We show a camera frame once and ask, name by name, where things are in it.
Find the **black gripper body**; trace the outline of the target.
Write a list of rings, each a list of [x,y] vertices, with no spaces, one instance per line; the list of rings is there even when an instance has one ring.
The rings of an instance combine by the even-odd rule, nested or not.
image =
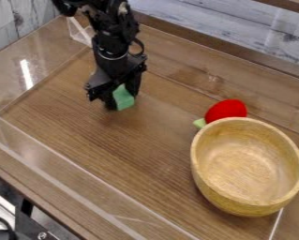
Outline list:
[[[105,58],[101,54],[95,56],[96,70],[84,85],[88,100],[100,99],[105,92],[113,90],[123,84],[131,72],[143,72],[147,70],[147,56],[144,54],[125,54],[120,58]]]

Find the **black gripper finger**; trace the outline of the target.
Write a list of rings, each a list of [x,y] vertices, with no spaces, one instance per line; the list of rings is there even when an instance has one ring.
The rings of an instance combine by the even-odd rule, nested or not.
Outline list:
[[[140,83],[141,83],[141,73],[131,72],[127,77],[125,88],[133,97],[137,96]]]
[[[116,110],[116,101],[115,101],[115,98],[112,96],[112,93],[111,92],[105,92],[101,97],[100,97],[101,101],[104,102],[105,104],[105,108],[111,111],[115,111]]]

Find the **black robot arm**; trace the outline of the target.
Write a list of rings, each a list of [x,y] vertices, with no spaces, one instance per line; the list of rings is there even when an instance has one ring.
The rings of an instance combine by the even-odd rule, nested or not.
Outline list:
[[[77,10],[95,31],[91,47],[95,73],[85,83],[89,101],[100,99],[109,111],[129,108],[139,93],[147,70],[144,44],[136,37],[139,23],[128,0],[50,0],[57,11],[72,17]]]

